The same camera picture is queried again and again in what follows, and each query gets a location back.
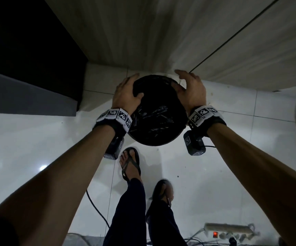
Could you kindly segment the black bin with black bag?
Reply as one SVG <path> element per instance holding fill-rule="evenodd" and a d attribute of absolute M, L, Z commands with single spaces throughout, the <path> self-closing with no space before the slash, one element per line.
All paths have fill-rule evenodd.
<path fill-rule="evenodd" d="M 162 75 L 138 78 L 133 95 L 143 93 L 140 105 L 131 115 L 129 136 L 147 146 L 161 146 L 175 140 L 185 129 L 187 113 L 171 83 L 174 79 Z"/>

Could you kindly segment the person's right leg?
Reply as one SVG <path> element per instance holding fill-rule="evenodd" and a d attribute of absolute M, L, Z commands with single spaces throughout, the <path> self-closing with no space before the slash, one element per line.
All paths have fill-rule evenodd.
<path fill-rule="evenodd" d="M 152 246 L 187 246 L 173 211 L 165 201 L 152 201 L 146 213 L 146 222 Z"/>

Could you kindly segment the wristband with marker tags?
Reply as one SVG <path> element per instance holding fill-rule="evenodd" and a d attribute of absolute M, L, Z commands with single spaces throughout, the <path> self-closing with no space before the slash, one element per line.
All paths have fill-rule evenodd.
<path fill-rule="evenodd" d="M 96 120 L 93 128 L 108 125 L 115 131 L 115 136 L 124 137 L 132 125 L 132 118 L 122 108 L 113 108 L 102 113 Z"/>
<path fill-rule="evenodd" d="M 213 124 L 227 126 L 223 116 L 213 106 L 200 106 L 191 110 L 188 117 L 188 125 L 194 134 L 209 138 L 207 131 Z"/>

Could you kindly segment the left wristband with marker tags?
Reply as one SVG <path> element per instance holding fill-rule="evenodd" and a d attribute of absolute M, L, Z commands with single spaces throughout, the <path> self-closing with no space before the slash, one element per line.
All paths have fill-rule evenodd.
<path fill-rule="evenodd" d="M 115 131 L 115 136 L 124 137 L 132 125 L 132 118 L 122 108 L 113 108 L 102 113 L 96 120 L 93 128 L 108 125 Z"/>

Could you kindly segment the light wood cabinet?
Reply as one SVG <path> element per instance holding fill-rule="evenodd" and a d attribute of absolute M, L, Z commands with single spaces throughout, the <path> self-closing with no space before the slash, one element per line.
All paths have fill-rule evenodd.
<path fill-rule="evenodd" d="M 296 86 L 296 0 L 45 0 L 89 62 Z"/>

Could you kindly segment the person's right hand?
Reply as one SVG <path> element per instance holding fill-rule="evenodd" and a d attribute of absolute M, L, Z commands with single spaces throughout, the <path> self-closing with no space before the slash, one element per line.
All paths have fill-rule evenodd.
<path fill-rule="evenodd" d="M 187 115 L 190 115 L 191 110 L 195 107 L 207 105 L 206 88 L 199 76 L 194 73 L 188 73 L 185 70 L 175 70 L 179 79 L 185 80 L 186 91 L 183 96 L 178 97 L 179 101 L 183 105 Z"/>

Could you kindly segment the person's leg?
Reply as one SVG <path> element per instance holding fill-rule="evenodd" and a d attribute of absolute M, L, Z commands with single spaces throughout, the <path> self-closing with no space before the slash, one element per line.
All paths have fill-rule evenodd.
<path fill-rule="evenodd" d="M 132 178 L 118 202 L 103 246 L 147 246 L 145 212 L 144 186 Z"/>
<path fill-rule="evenodd" d="M 152 246 L 187 246 L 173 211 L 165 201 L 152 201 L 146 213 L 146 222 Z"/>

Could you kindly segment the black sandal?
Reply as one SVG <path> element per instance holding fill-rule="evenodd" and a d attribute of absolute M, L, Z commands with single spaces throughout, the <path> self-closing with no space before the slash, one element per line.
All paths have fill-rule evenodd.
<path fill-rule="evenodd" d="M 137 179 L 141 184 L 143 184 L 141 178 L 140 159 L 136 148 L 126 148 L 121 153 L 119 163 L 121 166 L 122 178 L 127 183 L 129 183 L 132 179 Z"/>
<path fill-rule="evenodd" d="M 146 223 L 148 223 L 148 219 L 151 215 L 151 212 L 159 201 L 166 202 L 168 207 L 171 208 L 172 200 L 169 196 L 168 190 L 173 191 L 173 186 L 169 180 L 161 179 L 160 181 L 157 182 L 157 184 L 154 187 L 152 197 L 149 199 L 151 202 L 145 215 Z"/>

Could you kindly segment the black left sandal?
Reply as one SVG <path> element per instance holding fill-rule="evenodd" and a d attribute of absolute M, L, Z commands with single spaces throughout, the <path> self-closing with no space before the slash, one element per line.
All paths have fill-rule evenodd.
<path fill-rule="evenodd" d="M 140 159 L 136 148 L 126 148 L 121 153 L 119 163 L 121 166 L 122 178 L 127 183 L 129 183 L 132 179 L 137 179 L 141 184 L 143 184 L 141 178 Z"/>

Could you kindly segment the person's left forearm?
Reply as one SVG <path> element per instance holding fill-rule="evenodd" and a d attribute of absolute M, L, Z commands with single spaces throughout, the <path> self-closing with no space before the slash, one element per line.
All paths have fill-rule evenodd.
<path fill-rule="evenodd" d="M 61 246 L 115 131 L 94 128 L 0 204 L 0 245 Z"/>

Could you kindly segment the person's left hand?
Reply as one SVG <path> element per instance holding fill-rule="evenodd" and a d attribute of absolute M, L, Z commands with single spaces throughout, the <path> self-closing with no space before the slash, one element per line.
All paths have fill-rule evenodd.
<path fill-rule="evenodd" d="M 113 95 L 112 108 L 122 108 L 129 115 L 132 115 L 137 107 L 140 105 L 141 100 L 134 100 L 133 98 L 133 85 L 138 79 L 139 73 L 130 77 L 126 77 L 117 87 Z"/>

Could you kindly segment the black right sandal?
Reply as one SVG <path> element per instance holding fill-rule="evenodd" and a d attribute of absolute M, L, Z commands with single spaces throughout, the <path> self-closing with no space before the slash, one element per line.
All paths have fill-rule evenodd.
<path fill-rule="evenodd" d="M 149 199 L 151 202 L 145 215 L 146 223 L 148 223 L 148 219 L 151 215 L 151 212 L 159 201 L 166 202 L 168 207 L 171 208 L 172 200 L 169 196 L 168 190 L 173 191 L 173 186 L 169 180 L 161 179 L 160 181 L 157 182 L 157 184 L 154 187 L 152 197 Z"/>

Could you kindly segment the dark cabinet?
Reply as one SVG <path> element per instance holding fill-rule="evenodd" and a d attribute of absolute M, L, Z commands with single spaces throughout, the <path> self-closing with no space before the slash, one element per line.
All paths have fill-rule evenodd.
<path fill-rule="evenodd" d="M 0 114 L 75 117 L 87 62 L 45 0 L 0 0 Z"/>

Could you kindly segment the person's right forearm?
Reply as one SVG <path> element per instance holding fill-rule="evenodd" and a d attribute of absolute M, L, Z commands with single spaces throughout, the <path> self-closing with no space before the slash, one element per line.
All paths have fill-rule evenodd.
<path fill-rule="evenodd" d="M 296 171 L 226 125 L 207 130 L 222 159 L 288 246 L 296 246 Z"/>

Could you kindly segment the white power strip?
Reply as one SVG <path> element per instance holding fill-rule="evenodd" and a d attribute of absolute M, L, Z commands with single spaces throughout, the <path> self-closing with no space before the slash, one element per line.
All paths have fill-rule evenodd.
<path fill-rule="evenodd" d="M 255 231 L 254 224 L 244 226 L 236 224 L 205 223 L 203 232 L 208 238 L 225 240 L 233 237 L 240 242 L 252 240 L 254 237 L 260 236 L 260 232 Z"/>

